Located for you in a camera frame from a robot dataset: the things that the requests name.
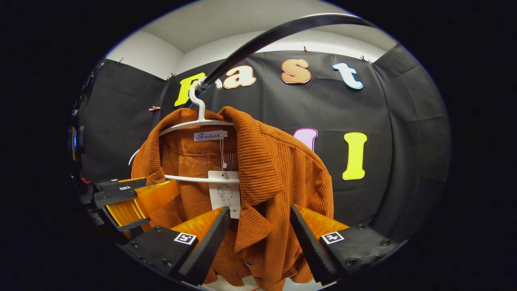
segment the clothing label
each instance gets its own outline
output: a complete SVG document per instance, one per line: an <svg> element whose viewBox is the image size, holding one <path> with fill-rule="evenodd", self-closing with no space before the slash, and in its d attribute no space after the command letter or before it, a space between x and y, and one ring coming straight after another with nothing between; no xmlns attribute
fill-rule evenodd
<svg viewBox="0 0 517 291"><path fill-rule="evenodd" d="M208 171L209 179L239 179L237 171ZM239 184L209 183L210 202L212 210L228 206L230 217L239 219L240 216L240 190Z"/></svg>
<svg viewBox="0 0 517 291"><path fill-rule="evenodd" d="M214 130L213 132L194 133L194 141L218 140L228 136L224 130Z"/></svg>

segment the letter cutout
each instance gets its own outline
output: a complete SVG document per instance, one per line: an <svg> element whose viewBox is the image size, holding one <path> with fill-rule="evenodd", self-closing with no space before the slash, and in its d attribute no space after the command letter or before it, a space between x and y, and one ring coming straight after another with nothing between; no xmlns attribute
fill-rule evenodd
<svg viewBox="0 0 517 291"><path fill-rule="evenodd" d="M341 74L341 78L343 78L343 81L345 81L345 84L347 84L350 88L354 88L357 90L362 88L362 83L359 81L356 81L356 79L354 79L353 74L357 74L355 69L350 68L345 63L335 64L332 66L332 68L339 71L339 73Z"/></svg>
<svg viewBox="0 0 517 291"><path fill-rule="evenodd" d="M253 77L253 68L250 66L238 66L226 72L229 76L223 82L223 87L226 89L233 89L239 86L251 86L257 78Z"/></svg>
<svg viewBox="0 0 517 291"><path fill-rule="evenodd" d="M196 81L198 81L199 79L204 78L204 77L205 77L205 73L201 72L197 75L194 75L194 76L188 77L188 78L184 78L183 80L181 80L179 82L181 87L179 88L178 99L176 99L174 106L179 106L181 104L187 103L187 100L189 99L190 88L192 87L192 85L194 85L194 83Z"/></svg>
<svg viewBox="0 0 517 291"><path fill-rule="evenodd" d="M291 59L282 63L282 80L286 84L302 84L307 83L311 79L311 72L305 69L309 67L306 60Z"/></svg>
<svg viewBox="0 0 517 291"><path fill-rule="evenodd" d="M344 136L348 143L348 165L343 173L343 180L359 180L364 177L362 169L364 143L367 138L362 133L347 133Z"/></svg>
<svg viewBox="0 0 517 291"><path fill-rule="evenodd" d="M294 132L293 137L314 151L314 140L318 137L318 131L313 128L300 128Z"/></svg>

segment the orange corduroy shirt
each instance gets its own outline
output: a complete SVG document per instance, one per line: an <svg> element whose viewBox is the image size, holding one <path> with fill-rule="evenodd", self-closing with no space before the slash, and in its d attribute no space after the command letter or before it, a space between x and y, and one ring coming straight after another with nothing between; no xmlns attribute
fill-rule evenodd
<svg viewBox="0 0 517 291"><path fill-rule="evenodd" d="M267 291L283 289L285 279L308 283L313 279L294 230L290 206L297 204L333 218L330 174L321 159L302 142L277 128L232 107L205 118L234 123L179 129L159 133L176 124L194 121L198 111L178 109L167 115L149 134L136 155L131 176L147 177L147 184L165 181L165 174L207 178L210 165L221 164L219 140L194 142L194 133L226 130L224 155L236 153L241 210L232 219L205 283L222 276L234 286L253 276ZM208 183L179 182L179 195L149 214L144 230L160 225L172 228L212 210Z"/></svg>

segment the white plastic hanger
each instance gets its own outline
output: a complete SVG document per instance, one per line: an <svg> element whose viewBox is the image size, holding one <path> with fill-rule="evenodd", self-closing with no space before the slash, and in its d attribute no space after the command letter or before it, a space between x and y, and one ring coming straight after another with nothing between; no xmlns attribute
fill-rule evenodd
<svg viewBox="0 0 517 291"><path fill-rule="evenodd" d="M201 126L201 125L231 125L231 126L234 126L234 124L231 123L231 122L205 119L205 108L206 108L205 107L205 103L195 96L195 90L197 89L199 84L201 82L203 82L205 79L206 79L206 77L201 78L200 80L198 80L194 85L192 85L192 87L190 88L190 91L189 91L189 99L190 99L190 101L192 103L194 103L194 104L199 106L199 113L198 113L198 116L197 116L197 120L176 124L174 126L166 128L166 129L164 129L164 130L162 130L160 132L159 136L162 136L164 134L168 134L168 133L170 133L172 131L175 131L177 129L191 127L191 126ZM216 80L216 87L219 90L222 89L221 80L219 80L219 79ZM131 156L131 159L129 159L129 164L128 165L131 165L131 161L136 156L136 153L138 153L138 150ZM200 183L223 183L223 184L238 184L239 183L238 179L226 179L225 177L227 177L227 176L228 175L225 175L225 176L221 176L221 178L215 179L215 178L192 178L192 177L181 177L181 176L165 175L165 178L166 179L174 179L174 180L178 180L178 181L200 182Z"/></svg>

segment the black rod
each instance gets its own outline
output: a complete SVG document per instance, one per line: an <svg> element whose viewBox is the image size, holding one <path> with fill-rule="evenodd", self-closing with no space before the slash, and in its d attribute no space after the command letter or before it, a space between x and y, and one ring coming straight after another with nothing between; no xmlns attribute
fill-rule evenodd
<svg viewBox="0 0 517 291"><path fill-rule="evenodd" d="M263 32L262 34L258 35L238 48L234 53L227 57L224 62L222 62L217 68L208 74L203 83L198 87L197 91L199 94L203 93L217 79L222 77L229 69L238 64L240 61L279 39L304 30L309 30L311 28L333 24L356 24L377 28L375 25L362 18L342 13L313 14L285 22L271 28L268 31Z"/></svg>

